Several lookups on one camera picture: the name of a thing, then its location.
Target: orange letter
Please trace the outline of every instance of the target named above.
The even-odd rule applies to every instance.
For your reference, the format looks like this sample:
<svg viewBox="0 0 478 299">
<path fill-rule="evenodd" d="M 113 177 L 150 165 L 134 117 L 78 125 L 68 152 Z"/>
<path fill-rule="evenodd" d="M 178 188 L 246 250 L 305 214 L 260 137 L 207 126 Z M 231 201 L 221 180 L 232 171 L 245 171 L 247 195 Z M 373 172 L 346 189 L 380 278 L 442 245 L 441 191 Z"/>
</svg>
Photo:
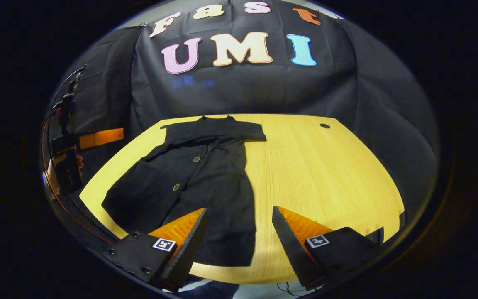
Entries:
<svg viewBox="0 0 478 299">
<path fill-rule="evenodd" d="M 166 17 L 165 19 L 162 19 L 156 22 L 156 24 L 154 24 L 154 31 L 149 37 L 153 37 L 164 32 L 166 30 L 165 26 L 171 25 L 174 21 L 174 18 L 179 16 L 180 16 L 180 13 L 177 12 L 174 15 L 169 15 L 169 17 Z"/>
<path fill-rule="evenodd" d="M 204 19 L 205 17 L 216 17 L 222 15 L 222 5 L 211 4 L 197 9 L 197 13 L 193 15 L 193 19 Z"/>
<path fill-rule="evenodd" d="M 293 8 L 293 11 L 298 11 L 298 13 L 300 14 L 300 17 L 302 17 L 302 19 L 306 20 L 307 22 L 313 23 L 313 24 L 316 24 L 316 25 L 320 25 L 319 21 L 313 19 L 313 17 L 317 17 L 317 15 L 313 15 L 312 13 L 308 12 L 307 10 L 304 10 L 304 9 L 301 9 L 301 8 Z"/>
<path fill-rule="evenodd" d="M 273 58 L 267 52 L 265 38 L 268 36 L 265 32 L 250 32 L 246 35 L 243 42 L 239 42 L 230 34 L 217 34 L 210 38 L 217 46 L 217 59 L 213 62 L 214 66 L 227 66 L 232 64 L 232 59 L 228 57 L 228 52 L 239 63 L 243 62 L 246 53 L 250 50 L 248 61 L 251 63 L 269 63 Z"/>
</svg>

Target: pink letter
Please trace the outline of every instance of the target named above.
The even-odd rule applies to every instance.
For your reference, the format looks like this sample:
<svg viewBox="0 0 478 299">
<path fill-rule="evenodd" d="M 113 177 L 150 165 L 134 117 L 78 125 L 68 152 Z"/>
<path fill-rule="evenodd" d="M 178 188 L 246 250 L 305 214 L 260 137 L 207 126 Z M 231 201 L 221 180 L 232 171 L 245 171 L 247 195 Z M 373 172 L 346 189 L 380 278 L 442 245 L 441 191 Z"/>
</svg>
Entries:
<svg viewBox="0 0 478 299">
<path fill-rule="evenodd" d="M 245 12 L 247 13 L 269 13 L 271 9 L 267 3 L 265 2 L 247 2 L 244 4 Z"/>
<path fill-rule="evenodd" d="M 184 45 L 188 46 L 188 61 L 182 64 L 176 62 L 176 49 L 178 49 L 178 44 L 170 45 L 161 50 L 165 70 L 171 74 L 180 74 L 194 68 L 197 62 L 199 62 L 199 42 L 201 40 L 202 38 L 196 37 L 184 42 Z"/>
</svg>

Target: orange part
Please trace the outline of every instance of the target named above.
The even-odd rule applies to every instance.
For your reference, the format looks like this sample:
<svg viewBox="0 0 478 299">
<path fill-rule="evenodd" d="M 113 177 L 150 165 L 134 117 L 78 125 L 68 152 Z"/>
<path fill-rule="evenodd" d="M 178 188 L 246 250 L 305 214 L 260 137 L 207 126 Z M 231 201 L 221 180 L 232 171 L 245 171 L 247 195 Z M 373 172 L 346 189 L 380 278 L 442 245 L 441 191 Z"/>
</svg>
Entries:
<svg viewBox="0 0 478 299">
<path fill-rule="evenodd" d="M 109 142 L 118 141 L 124 138 L 123 128 L 99 131 L 92 134 L 82 135 L 78 138 L 78 145 L 81 150 L 93 146 L 103 145 Z"/>
<path fill-rule="evenodd" d="M 185 239 L 188 237 L 189 232 L 195 223 L 197 223 L 197 219 L 199 219 L 199 215 L 203 210 L 204 208 L 200 208 L 174 221 L 171 221 L 170 223 L 150 232 L 149 236 L 175 241 L 178 247 L 171 257 L 173 258 L 182 244 L 184 244 Z"/>
<path fill-rule="evenodd" d="M 305 239 L 323 235 L 324 233 L 330 233 L 333 231 L 333 229 L 325 227 L 324 225 L 321 225 L 320 223 L 317 223 L 300 214 L 289 211 L 286 208 L 282 208 L 280 206 L 277 207 L 287 222 L 287 225 L 289 225 L 290 229 L 293 231 L 296 239 L 298 239 L 304 250 L 307 252 L 307 254 L 309 254 L 309 257 L 313 259 L 307 248 L 305 248 Z"/>
</svg>

